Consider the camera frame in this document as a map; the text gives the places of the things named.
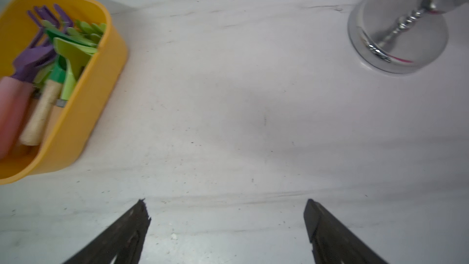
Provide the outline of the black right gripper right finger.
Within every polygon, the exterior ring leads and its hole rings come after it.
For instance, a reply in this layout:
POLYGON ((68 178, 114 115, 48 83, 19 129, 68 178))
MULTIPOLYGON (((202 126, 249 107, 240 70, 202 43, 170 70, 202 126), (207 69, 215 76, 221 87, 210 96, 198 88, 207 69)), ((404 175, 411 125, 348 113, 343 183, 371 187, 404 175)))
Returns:
POLYGON ((309 199, 304 221, 317 264, 387 264, 320 203, 309 199))

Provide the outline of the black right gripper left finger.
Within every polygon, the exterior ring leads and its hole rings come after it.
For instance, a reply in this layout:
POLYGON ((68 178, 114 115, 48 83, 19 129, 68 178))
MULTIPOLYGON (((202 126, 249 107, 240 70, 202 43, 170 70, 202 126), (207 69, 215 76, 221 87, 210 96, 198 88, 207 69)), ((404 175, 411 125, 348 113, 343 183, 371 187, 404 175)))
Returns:
POLYGON ((137 264, 151 223, 140 199, 66 264, 137 264))

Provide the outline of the dark green small rake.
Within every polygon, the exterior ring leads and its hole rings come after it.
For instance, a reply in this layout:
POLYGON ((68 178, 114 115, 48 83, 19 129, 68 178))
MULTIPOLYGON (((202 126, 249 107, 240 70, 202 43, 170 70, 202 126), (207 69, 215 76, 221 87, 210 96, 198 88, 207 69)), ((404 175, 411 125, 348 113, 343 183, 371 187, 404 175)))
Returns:
MULTIPOLYGON (((47 28, 46 33, 52 42, 54 38, 58 37, 61 39, 70 40, 76 44, 84 45, 82 42, 71 38, 67 32, 59 32, 56 28, 47 28)), ((57 54, 53 69, 45 81, 39 102, 30 116, 28 123, 19 136, 21 144, 26 146, 37 146, 42 142, 43 137, 50 132, 52 124, 50 119, 54 109, 57 108, 57 102, 68 102, 60 99, 65 80, 65 73, 65 58, 57 54)))

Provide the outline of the purple rake pink handle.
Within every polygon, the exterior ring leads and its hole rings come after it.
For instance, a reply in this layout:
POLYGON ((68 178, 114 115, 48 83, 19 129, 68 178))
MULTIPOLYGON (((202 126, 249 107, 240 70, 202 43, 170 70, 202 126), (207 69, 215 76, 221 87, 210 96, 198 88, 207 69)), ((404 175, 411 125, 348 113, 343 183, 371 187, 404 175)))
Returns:
POLYGON ((13 60, 13 75, 1 79, 1 158, 7 156, 15 142, 34 90, 34 78, 56 57, 49 41, 39 43, 42 35, 43 33, 39 32, 13 60))
POLYGON ((38 33, 35 35, 31 43, 26 47, 27 49, 35 48, 36 46, 49 46, 52 45, 52 40, 46 35, 45 27, 42 25, 42 20, 49 21, 56 29, 63 28, 66 32, 67 28, 73 27, 72 19, 57 6, 61 19, 59 20, 54 13, 50 11, 47 6, 34 7, 35 13, 28 10, 27 14, 30 19, 39 27, 38 33))

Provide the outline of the green tool wooden handle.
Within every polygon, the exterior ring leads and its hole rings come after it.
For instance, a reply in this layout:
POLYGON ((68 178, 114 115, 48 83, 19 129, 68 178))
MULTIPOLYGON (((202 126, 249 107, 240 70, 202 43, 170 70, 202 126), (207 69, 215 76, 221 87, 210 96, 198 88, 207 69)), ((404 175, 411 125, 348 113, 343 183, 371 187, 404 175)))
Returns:
POLYGON ((76 20, 74 26, 67 28, 67 34, 84 45, 97 46, 107 29, 105 23, 88 23, 76 20))
POLYGON ((70 40, 54 38, 53 45, 56 53, 65 58, 66 73, 62 88, 61 100, 69 101, 73 91, 89 63, 91 57, 97 52, 94 47, 76 44, 70 40))

